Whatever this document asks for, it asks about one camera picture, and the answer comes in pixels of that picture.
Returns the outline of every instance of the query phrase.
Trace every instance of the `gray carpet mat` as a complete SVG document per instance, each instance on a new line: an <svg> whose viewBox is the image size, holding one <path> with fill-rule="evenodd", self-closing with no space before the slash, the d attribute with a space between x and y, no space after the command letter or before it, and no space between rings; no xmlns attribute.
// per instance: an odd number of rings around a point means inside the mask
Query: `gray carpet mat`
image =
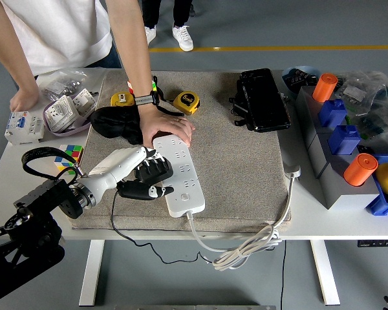
<svg viewBox="0 0 388 310"><path fill-rule="evenodd" d="M196 130L189 148L206 208L194 214L199 231L257 232L280 218L287 199L279 140L276 132L257 133L236 127L228 98L236 93L238 73L153 72L167 99L184 90L196 92L200 107L188 116ZM102 84L98 108L110 105L119 91L128 91L124 70L110 71ZM169 110L169 103L161 102ZM134 147L124 138L107 139L90 129L81 166L89 172L113 150ZM110 215L116 190L76 220L74 229L111 229ZM189 231L185 216L170 217L165 198L153 201L117 197L114 210L119 229ZM286 217L285 228L290 221Z"/></svg>

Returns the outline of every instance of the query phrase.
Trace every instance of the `yellow floor line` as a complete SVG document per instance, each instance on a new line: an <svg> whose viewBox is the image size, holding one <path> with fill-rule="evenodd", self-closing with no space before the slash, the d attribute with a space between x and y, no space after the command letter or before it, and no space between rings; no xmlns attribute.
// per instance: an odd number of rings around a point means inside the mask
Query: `yellow floor line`
<svg viewBox="0 0 388 310"><path fill-rule="evenodd" d="M307 50L388 50L388 45L312 45L312 46L227 46L195 47L193 52L271 52L271 51L307 51ZM178 47L150 48L152 53L182 52Z"/></svg>

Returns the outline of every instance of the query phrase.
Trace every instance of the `yellow tape measure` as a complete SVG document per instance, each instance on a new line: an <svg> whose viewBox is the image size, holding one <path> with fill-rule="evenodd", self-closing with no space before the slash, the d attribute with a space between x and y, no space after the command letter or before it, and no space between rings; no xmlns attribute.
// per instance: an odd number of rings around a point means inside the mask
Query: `yellow tape measure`
<svg viewBox="0 0 388 310"><path fill-rule="evenodd" d="M117 92L111 97L112 107L128 107L135 104L134 96L129 92Z"/></svg>
<svg viewBox="0 0 388 310"><path fill-rule="evenodd" d="M182 92L175 98L173 106L185 115L192 115L200 106L200 98L194 92Z"/></svg>

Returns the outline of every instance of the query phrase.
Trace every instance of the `robotic arm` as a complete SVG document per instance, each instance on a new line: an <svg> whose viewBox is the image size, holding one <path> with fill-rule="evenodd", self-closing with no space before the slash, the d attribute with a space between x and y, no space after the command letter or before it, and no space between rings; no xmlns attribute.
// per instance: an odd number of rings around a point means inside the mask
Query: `robotic arm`
<svg viewBox="0 0 388 310"><path fill-rule="evenodd" d="M54 148L38 148L28 153L25 156L30 158L67 156ZM25 166L23 164L30 173L46 176ZM75 167L80 177L73 184L51 177L14 202L16 214L0 227L0 236L8 234L10 237L9 242L0 245L0 298L50 269L65 256L65 250L59 245L62 231L50 214L56 207L70 218L77 218L83 209L97 205L109 189L117 188L121 197L139 200L153 200L173 192L172 187L153 186L172 176L173 170L167 159L145 147L115 150L89 175L82 173L77 164ZM133 171L135 180L124 181ZM27 259L19 262L22 255Z"/></svg>

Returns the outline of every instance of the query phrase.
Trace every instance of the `orange cylinder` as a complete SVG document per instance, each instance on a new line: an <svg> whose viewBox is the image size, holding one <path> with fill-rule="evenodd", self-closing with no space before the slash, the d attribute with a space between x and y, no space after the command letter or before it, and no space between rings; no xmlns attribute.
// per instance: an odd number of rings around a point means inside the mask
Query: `orange cylinder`
<svg viewBox="0 0 388 310"><path fill-rule="evenodd" d="M313 99L317 102L324 103L326 100L329 100L332 95L336 84L338 83L338 78L331 73L324 73L321 75L318 83L316 84L315 91L313 91Z"/></svg>
<svg viewBox="0 0 388 310"><path fill-rule="evenodd" d="M361 153L350 163L343 173L343 178L352 186L360 186L377 168L378 161L374 156Z"/></svg>

